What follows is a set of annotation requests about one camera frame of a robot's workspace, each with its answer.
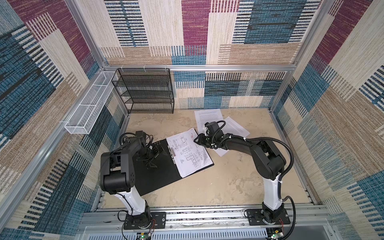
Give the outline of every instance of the black mesh shelf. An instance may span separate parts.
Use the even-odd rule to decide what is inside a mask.
[[[169,69],[120,68],[112,81],[129,113],[173,113]]]

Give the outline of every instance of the white wire basket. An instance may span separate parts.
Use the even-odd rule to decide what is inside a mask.
[[[91,132],[113,89],[112,79],[114,78],[117,80],[115,72],[103,71],[99,74],[65,124],[65,129],[70,134],[89,134]]]

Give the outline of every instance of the beige table surface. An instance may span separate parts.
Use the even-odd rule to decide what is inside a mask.
[[[230,116],[247,129],[251,137],[280,139],[267,109],[222,109],[224,119]],[[143,130],[154,136],[154,142],[187,131],[197,131],[194,110],[175,109],[174,114],[131,114],[127,132]],[[285,156],[285,148],[277,144]],[[143,196],[151,207],[245,205],[261,204],[264,198],[263,179],[256,171],[250,155],[229,151],[220,157],[207,149],[214,166],[187,176]],[[295,203],[308,203],[308,197],[294,169],[283,178],[281,195],[290,195]],[[108,193],[103,198],[103,208],[124,208],[123,203]]]

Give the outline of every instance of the clipboard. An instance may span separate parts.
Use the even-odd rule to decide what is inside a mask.
[[[152,161],[157,168],[147,169],[143,162],[137,160],[133,161],[136,175],[135,186],[140,196],[182,179],[179,170],[171,157],[171,153],[169,152],[167,139],[154,142],[152,145],[163,148],[163,151]],[[192,174],[200,172],[213,165],[214,164],[208,165]]]

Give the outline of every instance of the paper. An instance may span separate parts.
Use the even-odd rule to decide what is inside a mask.
[[[225,126],[221,129],[224,134],[232,133],[233,135],[238,135],[242,137],[246,137],[250,134],[245,128],[243,128],[240,124],[235,122],[231,117],[227,117],[224,119]],[[222,157],[224,154],[226,154],[229,150],[224,150],[222,148],[215,149],[215,152]]]
[[[195,118],[197,123],[197,132],[204,132],[204,124],[207,122],[217,122],[223,120],[223,115],[221,114],[220,109],[208,109],[208,110],[200,110],[195,111]]]
[[[168,146],[173,151],[177,169],[183,178],[213,164],[205,147],[197,145],[194,142],[195,138],[197,133],[194,128],[167,137]]]

